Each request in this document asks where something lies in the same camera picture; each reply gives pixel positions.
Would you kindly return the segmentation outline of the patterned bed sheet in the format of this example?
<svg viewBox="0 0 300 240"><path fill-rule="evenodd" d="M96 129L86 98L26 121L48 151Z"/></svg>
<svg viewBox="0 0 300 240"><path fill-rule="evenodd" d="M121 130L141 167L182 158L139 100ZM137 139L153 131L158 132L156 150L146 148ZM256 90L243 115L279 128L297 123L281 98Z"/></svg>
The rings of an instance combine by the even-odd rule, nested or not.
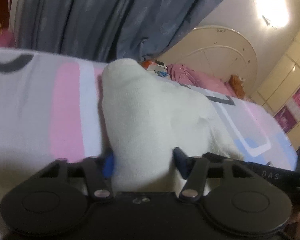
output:
<svg viewBox="0 0 300 240"><path fill-rule="evenodd" d="M55 159L75 163L111 148L102 108L106 66L74 57L0 48L0 200ZM242 160L295 169L293 146L261 106L239 99L230 104L222 94L181 86L212 102L243 154ZM6 233L0 217L0 239Z"/></svg>

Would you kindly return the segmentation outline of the blue-grey centre curtain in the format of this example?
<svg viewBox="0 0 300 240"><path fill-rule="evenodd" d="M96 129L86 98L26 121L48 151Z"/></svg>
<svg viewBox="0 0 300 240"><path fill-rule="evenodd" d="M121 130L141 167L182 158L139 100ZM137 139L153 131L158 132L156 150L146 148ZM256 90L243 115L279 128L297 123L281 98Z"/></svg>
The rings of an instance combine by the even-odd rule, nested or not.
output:
<svg viewBox="0 0 300 240"><path fill-rule="evenodd" d="M99 62L146 61L182 40L222 0L12 0L18 48Z"/></svg>

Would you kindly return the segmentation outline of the pink blanket at headboard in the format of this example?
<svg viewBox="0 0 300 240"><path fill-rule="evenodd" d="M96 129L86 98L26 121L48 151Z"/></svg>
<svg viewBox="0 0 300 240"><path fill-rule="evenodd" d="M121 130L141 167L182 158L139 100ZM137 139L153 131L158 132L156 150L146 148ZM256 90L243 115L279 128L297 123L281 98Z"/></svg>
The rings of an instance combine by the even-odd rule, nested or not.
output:
<svg viewBox="0 0 300 240"><path fill-rule="evenodd" d="M167 72L172 81L180 84L191 85L227 96L236 97L234 91L221 79L208 75L204 72L192 70L184 64L170 64L167 66Z"/></svg>

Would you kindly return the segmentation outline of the cream round headboard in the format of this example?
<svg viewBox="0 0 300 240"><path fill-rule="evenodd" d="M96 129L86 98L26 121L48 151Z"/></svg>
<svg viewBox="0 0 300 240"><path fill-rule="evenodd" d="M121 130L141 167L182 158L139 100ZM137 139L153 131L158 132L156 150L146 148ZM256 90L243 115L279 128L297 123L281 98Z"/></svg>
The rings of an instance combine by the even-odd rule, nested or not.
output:
<svg viewBox="0 0 300 240"><path fill-rule="evenodd" d="M244 91L254 91L257 57L251 43L239 32L216 25L194 28L156 60L184 64L226 82L232 75L244 79Z"/></svg>

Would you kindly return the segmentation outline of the orange white clutter items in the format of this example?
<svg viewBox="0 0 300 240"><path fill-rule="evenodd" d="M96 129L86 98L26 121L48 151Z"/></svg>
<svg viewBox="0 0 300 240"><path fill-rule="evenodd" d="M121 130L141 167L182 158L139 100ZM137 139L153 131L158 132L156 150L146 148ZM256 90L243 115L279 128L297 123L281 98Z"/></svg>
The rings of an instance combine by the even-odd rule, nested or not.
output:
<svg viewBox="0 0 300 240"><path fill-rule="evenodd" d="M167 66L161 61L157 60L147 60L141 63L141 66L153 75L169 79L169 74L167 72Z"/></svg>

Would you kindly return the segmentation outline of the cream white small garment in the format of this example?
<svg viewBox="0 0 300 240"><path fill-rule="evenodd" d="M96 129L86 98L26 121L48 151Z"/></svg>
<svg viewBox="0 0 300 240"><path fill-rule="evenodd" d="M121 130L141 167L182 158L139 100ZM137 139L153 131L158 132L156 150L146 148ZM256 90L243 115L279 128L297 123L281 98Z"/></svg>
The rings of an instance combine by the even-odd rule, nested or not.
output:
<svg viewBox="0 0 300 240"><path fill-rule="evenodd" d="M180 192L185 181L174 168L175 148L190 157L244 158L206 96L155 77L132 59L108 64L102 89L116 192Z"/></svg>

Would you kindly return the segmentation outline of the orange plush toy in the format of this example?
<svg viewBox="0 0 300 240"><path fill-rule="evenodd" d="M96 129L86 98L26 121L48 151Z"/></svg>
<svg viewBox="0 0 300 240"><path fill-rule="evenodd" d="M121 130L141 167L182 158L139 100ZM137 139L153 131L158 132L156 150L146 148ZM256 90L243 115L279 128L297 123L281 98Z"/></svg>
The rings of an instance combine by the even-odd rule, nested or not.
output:
<svg viewBox="0 0 300 240"><path fill-rule="evenodd" d="M244 100L246 93L244 91L244 82L238 75L232 75L229 79L229 85L236 94L237 98Z"/></svg>

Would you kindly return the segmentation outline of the wall lamp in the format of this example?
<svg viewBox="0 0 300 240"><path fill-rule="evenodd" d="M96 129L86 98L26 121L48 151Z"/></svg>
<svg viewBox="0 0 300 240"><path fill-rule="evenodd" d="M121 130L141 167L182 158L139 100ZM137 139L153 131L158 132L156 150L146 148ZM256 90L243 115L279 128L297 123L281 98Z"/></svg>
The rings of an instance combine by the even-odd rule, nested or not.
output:
<svg viewBox="0 0 300 240"><path fill-rule="evenodd" d="M262 15L262 19L265 22L266 26L273 26L271 19L267 18L266 16Z"/></svg>

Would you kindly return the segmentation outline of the cream wardrobe with pink panels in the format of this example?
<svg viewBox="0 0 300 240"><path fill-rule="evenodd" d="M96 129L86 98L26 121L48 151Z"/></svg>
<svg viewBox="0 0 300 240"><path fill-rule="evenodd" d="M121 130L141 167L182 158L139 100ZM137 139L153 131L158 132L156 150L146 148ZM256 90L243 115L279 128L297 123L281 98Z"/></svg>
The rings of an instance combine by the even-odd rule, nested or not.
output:
<svg viewBox="0 0 300 240"><path fill-rule="evenodd" d="M251 99L276 119L297 150L300 147L300 28Z"/></svg>

